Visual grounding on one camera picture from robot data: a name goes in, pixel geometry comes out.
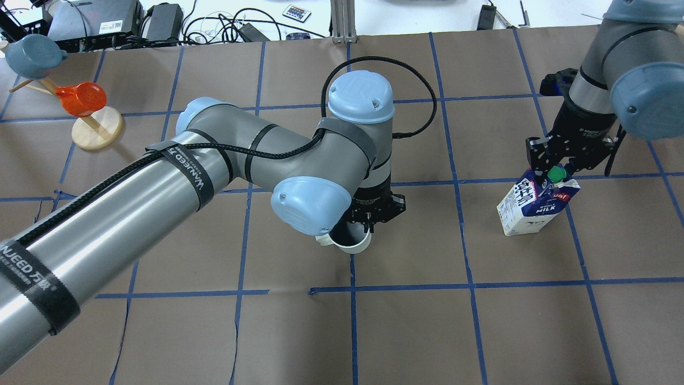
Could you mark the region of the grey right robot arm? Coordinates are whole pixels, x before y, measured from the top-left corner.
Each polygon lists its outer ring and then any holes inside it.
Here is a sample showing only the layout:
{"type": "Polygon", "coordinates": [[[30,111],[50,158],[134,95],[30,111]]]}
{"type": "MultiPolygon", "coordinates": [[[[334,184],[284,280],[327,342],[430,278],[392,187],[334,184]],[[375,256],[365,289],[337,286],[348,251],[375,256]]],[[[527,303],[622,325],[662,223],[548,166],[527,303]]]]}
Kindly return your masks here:
{"type": "Polygon", "coordinates": [[[604,160],[609,175],[626,134],[682,136],[682,13],[682,1],[613,1],[581,66],[545,76],[540,93],[564,100],[549,134],[526,141],[538,183],[564,158],[567,175],[604,160]]]}

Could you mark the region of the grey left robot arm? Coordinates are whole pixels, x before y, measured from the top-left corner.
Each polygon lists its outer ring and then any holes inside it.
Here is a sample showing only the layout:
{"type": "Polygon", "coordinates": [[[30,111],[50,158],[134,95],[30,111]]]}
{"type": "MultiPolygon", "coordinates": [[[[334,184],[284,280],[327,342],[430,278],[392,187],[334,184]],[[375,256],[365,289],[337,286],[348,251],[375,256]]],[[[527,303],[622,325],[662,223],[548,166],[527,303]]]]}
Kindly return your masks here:
{"type": "Polygon", "coordinates": [[[466,288],[528,279],[503,264],[539,236],[504,236],[496,205],[522,173],[518,145],[542,131],[531,98],[446,102],[426,136],[398,141],[407,212],[350,256],[281,222],[263,191],[220,194],[199,212],[123,202],[144,230],[181,218],[126,265],[58,336],[2,384],[478,383],[466,288]]]}

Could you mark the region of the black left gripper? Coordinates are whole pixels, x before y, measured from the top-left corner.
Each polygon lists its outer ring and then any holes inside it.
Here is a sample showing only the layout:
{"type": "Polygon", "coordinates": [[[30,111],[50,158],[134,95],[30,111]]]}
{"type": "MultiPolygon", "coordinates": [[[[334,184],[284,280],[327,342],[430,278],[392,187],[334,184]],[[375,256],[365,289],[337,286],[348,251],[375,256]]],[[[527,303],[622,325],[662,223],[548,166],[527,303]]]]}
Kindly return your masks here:
{"type": "Polygon", "coordinates": [[[389,188],[376,186],[359,188],[352,197],[350,207],[345,211],[345,221],[356,225],[361,231],[375,233],[378,222],[389,222],[406,211],[406,198],[393,194],[389,188]]]}

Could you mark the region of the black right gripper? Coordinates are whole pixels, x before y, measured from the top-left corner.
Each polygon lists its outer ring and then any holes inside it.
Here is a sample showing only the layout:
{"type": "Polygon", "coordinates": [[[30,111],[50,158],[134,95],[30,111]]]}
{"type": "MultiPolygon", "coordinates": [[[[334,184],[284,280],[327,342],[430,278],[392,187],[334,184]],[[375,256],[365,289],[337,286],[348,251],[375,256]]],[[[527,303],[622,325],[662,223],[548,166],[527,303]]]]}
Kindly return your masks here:
{"type": "Polygon", "coordinates": [[[626,136],[619,127],[616,138],[608,133],[616,115],[586,111],[574,104],[564,104],[555,117],[554,126],[544,138],[527,138],[527,161],[535,180],[542,185],[550,169],[564,158],[563,180],[573,178],[584,169],[596,168],[607,161],[604,175],[611,174],[614,158],[626,136]]]}

